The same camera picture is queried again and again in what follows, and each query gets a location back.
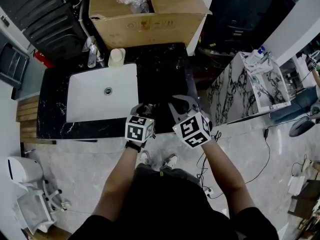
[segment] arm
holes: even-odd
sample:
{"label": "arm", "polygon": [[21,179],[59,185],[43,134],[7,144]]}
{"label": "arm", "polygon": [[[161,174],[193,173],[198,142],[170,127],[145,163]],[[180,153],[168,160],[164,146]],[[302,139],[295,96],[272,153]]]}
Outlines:
{"label": "arm", "polygon": [[255,207],[240,172],[219,145],[211,140],[203,144],[202,148],[212,174],[226,197],[230,217],[246,208]]}
{"label": "arm", "polygon": [[320,88],[320,77],[319,77],[317,71],[315,69],[313,69],[311,72],[312,72],[313,78],[316,82],[316,85]]}
{"label": "arm", "polygon": [[119,218],[122,205],[134,177],[137,155],[138,152],[135,149],[131,147],[125,149],[104,184],[93,215],[103,216],[112,222]]}

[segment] sneaker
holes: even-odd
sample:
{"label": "sneaker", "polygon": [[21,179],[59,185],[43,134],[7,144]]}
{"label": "sneaker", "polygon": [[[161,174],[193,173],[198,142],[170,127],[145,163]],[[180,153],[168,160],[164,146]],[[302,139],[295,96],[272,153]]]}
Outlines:
{"label": "sneaker", "polygon": [[163,166],[168,166],[171,169],[175,167],[178,161],[178,156],[176,154],[170,155],[167,159],[164,160]]}
{"label": "sneaker", "polygon": [[148,151],[144,150],[141,152],[139,162],[144,165],[150,165],[150,155]]}

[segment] wall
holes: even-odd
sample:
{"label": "wall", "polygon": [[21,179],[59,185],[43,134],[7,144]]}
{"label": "wall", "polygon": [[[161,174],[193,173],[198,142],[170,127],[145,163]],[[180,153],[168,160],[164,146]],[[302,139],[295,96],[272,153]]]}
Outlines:
{"label": "wall", "polygon": [[6,157],[20,156],[17,102],[11,100],[11,92],[12,87],[0,80],[0,231],[8,240],[26,240],[11,210],[25,191],[11,182],[5,170]]}
{"label": "wall", "polygon": [[320,33],[320,0],[299,0],[263,44],[279,66]]}

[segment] wooden board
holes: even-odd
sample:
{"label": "wooden board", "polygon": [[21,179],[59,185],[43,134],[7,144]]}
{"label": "wooden board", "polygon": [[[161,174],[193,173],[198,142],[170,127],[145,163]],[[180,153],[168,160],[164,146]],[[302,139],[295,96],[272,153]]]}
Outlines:
{"label": "wooden board", "polygon": [[38,113],[38,107],[17,111],[16,115],[17,117],[19,117],[19,116],[30,115],[34,113]]}
{"label": "wooden board", "polygon": [[34,96],[34,97],[31,97],[31,98],[27,98],[27,99],[19,101],[18,102],[18,107],[21,107],[22,105],[25,105],[25,104],[38,102],[38,101],[39,101],[39,96]]}
{"label": "wooden board", "polygon": [[17,122],[31,121],[37,119],[38,113],[21,115],[16,118]]}
{"label": "wooden board", "polygon": [[32,108],[38,108],[38,101],[36,102],[32,102],[32,103],[28,103],[22,106],[18,106],[18,111],[22,111],[22,110],[28,110],[28,109],[32,109]]}
{"label": "wooden board", "polygon": [[23,229],[23,231],[32,239],[32,240],[67,240],[71,237],[71,233],[65,231],[55,225],[52,225],[47,233],[44,233],[37,229],[37,231],[32,235],[29,229]]}
{"label": "wooden board", "polygon": [[20,128],[21,133],[36,133],[37,132],[37,127],[25,127],[25,128]]}
{"label": "wooden board", "polygon": [[26,122],[20,123],[20,129],[28,128],[28,127],[37,127],[37,121],[33,120],[33,121],[26,121]]}
{"label": "wooden board", "polygon": [[37,138],[37,132],[20,132],[20,138]]}

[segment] sink drain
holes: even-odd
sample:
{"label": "sink drain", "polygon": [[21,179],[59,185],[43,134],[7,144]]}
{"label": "sink drain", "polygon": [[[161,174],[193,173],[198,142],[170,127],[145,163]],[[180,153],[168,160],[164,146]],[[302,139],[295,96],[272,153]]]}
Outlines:
{"label": "sink drain", "polygon": [[112,94],[112,88],[111,87],[107,87],[104,89],[104,94],[109,96]]}

